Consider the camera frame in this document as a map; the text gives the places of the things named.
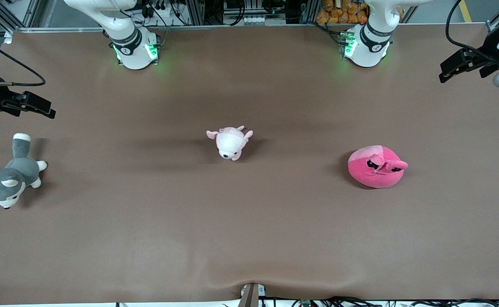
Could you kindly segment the round hot pink plush toy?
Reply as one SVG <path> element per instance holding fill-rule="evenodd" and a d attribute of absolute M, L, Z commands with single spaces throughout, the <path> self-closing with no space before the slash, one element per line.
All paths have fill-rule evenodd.
<path fill-rule="evenodd" d="M 390 148 L 372 145 L 354 151 L 347 162 L 350 175 L 364 186 L 390 188 L 403 177 L 408 163 Z"/>

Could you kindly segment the grey white husky plush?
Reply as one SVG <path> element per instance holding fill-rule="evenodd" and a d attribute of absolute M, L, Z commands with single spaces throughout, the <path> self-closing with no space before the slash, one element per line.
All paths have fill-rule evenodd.
<path fill-rule="evenodd" d="M 47 162 L 29 157 L 30 149 L 30 135 L 25 133 L 13 135 L 13 158 L 0 169 L 0 206 L 4 209 L 14 206 L 27 187 L 41 186 L 40 173 L 47 169 Z"/>

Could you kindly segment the orange snack bags pile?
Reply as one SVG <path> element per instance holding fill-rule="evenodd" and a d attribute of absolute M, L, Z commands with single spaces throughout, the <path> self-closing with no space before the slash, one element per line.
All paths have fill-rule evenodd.
<path fill-rule="evenodd" d="M 365 24 L 370 6 L 364 0 L 320 0 L 315 22 L 323 24 Z"/>

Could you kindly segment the pale pink plush puppy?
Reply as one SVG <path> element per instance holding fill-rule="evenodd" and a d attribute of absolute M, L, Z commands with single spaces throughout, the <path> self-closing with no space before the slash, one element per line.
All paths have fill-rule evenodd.
<path fill-rule="evenodd" d="M 240 126 L 220 128 L 218 131 L 207 130 L 206 135 L 215 140 L 216 148 L 222 158 L 237 161 L 254 133 L 253 130 L 244 133 L 244 128 L 244 126 Z"/>

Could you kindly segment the white power strip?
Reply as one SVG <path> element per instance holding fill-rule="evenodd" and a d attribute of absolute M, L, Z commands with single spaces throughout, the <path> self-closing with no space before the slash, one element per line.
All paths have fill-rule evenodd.
<path fill-rule="evenodd" d="M 265 26 L 272 21 L 274 21 L 274 19 L 269 19 L 265 15 L 249 15 L 244 16 L 239 23 L 244 26 Z"/>

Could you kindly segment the aluminium table edge rail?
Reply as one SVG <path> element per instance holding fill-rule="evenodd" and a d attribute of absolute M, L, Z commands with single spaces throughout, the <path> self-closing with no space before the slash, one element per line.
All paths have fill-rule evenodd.
<path fill-rule="evenodd" d="M 309 23 L 305 24 L 271 24 L 263 26 L 220 26 L 220 25 L 206 25 L 206 26 L 147 26 L 148 29 L 160 30 L 160 31 L 185 31 L 185 30 L 209 30 L 209 29 L 325 29 L 325 30 L 345 30 L 350 29 L 353 24 L 337 24 L 333 26 L 320 26 L 313 25 Z M 38 28 L 38 27 L 26 27 L 17 28 L 14 32 L 19 33 L 86 33 L 86 32 L 101 32 L 103 29 L 101 27 L 63 27 L 63 28 Z"/>

